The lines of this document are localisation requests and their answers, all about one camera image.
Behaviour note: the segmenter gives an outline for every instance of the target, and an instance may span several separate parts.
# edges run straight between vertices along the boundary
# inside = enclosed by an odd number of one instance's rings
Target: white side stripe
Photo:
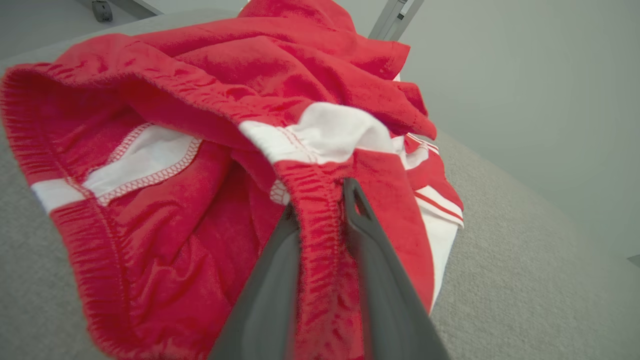
[[[67,184],[64,179],[39,181],[31,185],[31,190],[36,194],[47,214],[52,210],[84,200],[84,195]]]
[[[453,241],[458,232],[458,225],[434,216],[422,206],[420,206],[420,212],[422,213],[422,221],[427,230],[427,237],[429,238],[429,246],[431,247],[431,255],[433,257],[434,286],[433,301],[431,303],[431,309],[433,309],[440,289],[442,288],[444,270],[447,266]]]
[[[447,214],[444,211],[438,209],[437,207],[435,207],[434,205],[431,205],[430,203],[416,197],[415,200],[418,202],[418,206],[420,207],[421,211],[428,211],[430,212],[432,215],[434,216],[438,216],[444,220],[448,220],[452,223],[458,224],[460,227],[464,228],[464,223],[462,222],[462,220],[456,218],[453,215]]]
[[[451,211],[452,213],[454,213],[454,214],[456,214],[456,215],[458,215],[459,217],[462,218],[462,210],[460,209],[460,207],[458,207],[458,205],[455,205],[453,202],[451,202],[450,200],[448,200],[444,196],[440,195],[440,193],[438,193],[431,186],[427,185],[427,186],[421,188],[420,190],[417,190],[416,192],[418,192],[418,193],[422,194],[423,196],[428,197],[429,199],[437,202],[438,205],[440,205],[441,207]]]

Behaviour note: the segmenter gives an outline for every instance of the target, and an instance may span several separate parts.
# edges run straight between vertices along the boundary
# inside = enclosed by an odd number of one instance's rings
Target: red fabric
[[[365,150],[343,163],[271,166],[237,129],[295,124],[324,101],[365,110],[393,134],[434,138],[418,88],[391,81],[407,54],[357,35],[331,0],[252,0],[236,19],[104,35],[54,63],[8,70],[4,126],[29,184],[65,179],[87,197],[51,217],[96,344],[119,359],[205,359],[284,208],[269,199],[276,178],[302,228],[297,359],[362,356],[340,230],[346,176],[360,181],[429,309],[431,252],[412,190],[431,181],[448,192],[439,167],[412,176],[396,155]],[[100,205],[81,184],[147,122],[205,141],[179,175]]]

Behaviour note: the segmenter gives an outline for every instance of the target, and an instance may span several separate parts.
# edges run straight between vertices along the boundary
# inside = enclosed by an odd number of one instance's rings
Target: red garment
[[[296,358],[361,357],[344,177],[430,309],[423,219],[461,224],[462,203],[437,148],[406,135],[436,135],[418,88],[392,81],[408,50],[357,35],[331,0],[253,0],[236,19],[104,35],[11,68],[4,126],[96,344],[119,359],[205,359],[291,200]]]

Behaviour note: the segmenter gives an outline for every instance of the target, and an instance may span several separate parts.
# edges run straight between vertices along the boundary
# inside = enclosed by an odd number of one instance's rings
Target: gray couch
[[[199,10],[105,33],[232,16]],[[53,61],[95,35],[7,59],[3,69]],[[60,236],[0,139],[0,359],[104,359],[85,331]],[[557,209],[449,136],[437,143],[466,208],[432,316],[451,357],[640,359],[640,269],[598,253]]]

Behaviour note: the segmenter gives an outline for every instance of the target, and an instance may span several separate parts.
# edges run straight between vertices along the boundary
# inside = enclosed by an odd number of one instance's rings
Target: white fabric
[[[419,146],[411,154],[406,155],[405,169],[409,170],[418,167],[424,160],[429,158],[429,149],[425,146]]]
[[[394,146],[394,152],[400,156],[400,161],[404,168],[407,168],[406,162],[406,150],[404,149],[404,136],[396,136],[391,139],[391,144]]]
[[[119,160],[89,174],[83,187],[100,197],[124,184],[151,176],[178,163],[193,140],[192,136],[177,131],[150,126]]]
[[[444,211],[438,209],[436,206],[420,199],[419,197],[416,197],[415,200],[418,202],[418,205],[420,206],[421,209],[428,210],[429,212],[431,212],[436,216],[439,216],[445,220],[454,222],[458,224],[460,227],[464,227],[464,223],[462,222],[462,220],[456,218],[455,216],[445,213]]]
[[[247,120],[239,128],[272,164],[282,160],[342,163],[356,148],[395,153],[389,132],[378,119],[328,102],[311,104],[295,125],[275,127]]]
[[[39,181],[31,185],[31,190],[36,194],[47,214],[60,206],[85,199],[81,192],[64,179]]]
[[[435,201],[438,203],[438,205],[440,205],[441,207],[449,210],[450,212],[458,215],[460,218],[462,218],[462,210],[458,207],[458,205],[455,205],[453,202],[451,202],[450,200],[448,200],[447,198],[445,198],[444,196],[440,195],[440,193],[438,193],[434,188],[432,188],[431,186],[425,186],[419,190],[416,191],[417,193],[428,197],[429,199]]]
[[[428,209],[422,207],[419,202],[422,221],[427,230],[429,238],[429,246],[431,247],[431,255],[433,258],[433,300],[431,308],[435,305],[440,289],[442,288],[442,280],[444,278],[444,270],[447,266],[449,253],[453,246],[453,240],[458,232],[458,225],[454,222],[444,220],[442,217],[435,216]]]

